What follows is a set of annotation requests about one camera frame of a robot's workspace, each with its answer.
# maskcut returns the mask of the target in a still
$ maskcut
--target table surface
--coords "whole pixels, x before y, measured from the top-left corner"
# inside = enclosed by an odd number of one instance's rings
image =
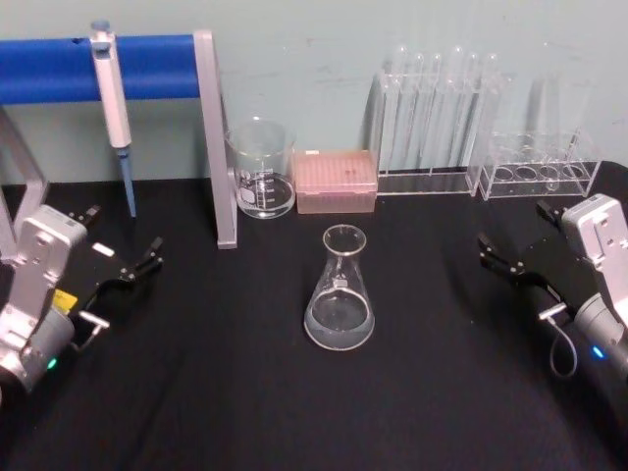
[[[628,202],[628,170],[604,163],[595,191]],[[219,251],[207,182],[139,182],[136,196],[132,224],[120,183],[50,191],[63,211],[101,204],[90,238],[129,258],[162,236],[166,263],[132,299],[105,300],[113,329],[0,416],[0,469],[626,468],[626,388],[586,348],[576,378],[554,378],[552,335],[535,321],[550,301],[480,267],[480,230],[512,247],[550,234],[533,198],[240,214],[238,249]],[[376,317],[374,335],[343,353],[302,327],[321,235],[339,222],[368,237],[361,269]]]

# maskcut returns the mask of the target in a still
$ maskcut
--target blue pipette holder bar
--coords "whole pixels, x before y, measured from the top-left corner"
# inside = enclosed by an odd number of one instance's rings
[[[201,99],[218,245],[235,247],[236,205],[211,32],[118,36],[117,47],[128,100]],[[0,106],[99,100],[87,37],[0,41]]]

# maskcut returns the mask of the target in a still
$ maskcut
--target light blue wall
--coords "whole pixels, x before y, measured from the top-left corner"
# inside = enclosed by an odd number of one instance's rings
[[[280,120],[295,130],[300,148],[359,144],[372,76],[393,44],[461,44],[497,52],[501,68],[518,76],[502,129],[520,129],[531,80],[554,68],[565,84],[562,125],[582,125],[606,158],[628,165],[626,14],[624,0],[10,0],[0,39],[85,36],[96,18],[124,35],[211,28],[229,122]],[[50,180],[118,177],[99,104],[9,112]],[[130,117],[137,179],[204,175],[195,100],[131,103]],[[4,170],[4,181],[11,180],[11,169]]]

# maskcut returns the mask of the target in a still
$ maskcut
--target glass beaker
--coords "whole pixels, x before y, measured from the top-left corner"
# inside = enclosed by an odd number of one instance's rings
[[[305,311],[305,332],[329,350],[351,350],[364,343],[375,317],[358,265],[366,235],[354,226],[331,226],[323,234],[327,265]]]
[[[253,118],[227,132],[234,159],[237,206],[244,214],[271,219],[294,204],[289,161],[294,139],[282,125]]]

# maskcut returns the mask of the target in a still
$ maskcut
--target conical flask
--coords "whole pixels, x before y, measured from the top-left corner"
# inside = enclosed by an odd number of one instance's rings
[[[329,350],[351,350],[364,343],[375,317],[359,267],[366,235],[340,224],[323,234],[327,264],[305,311],[305,332]]]

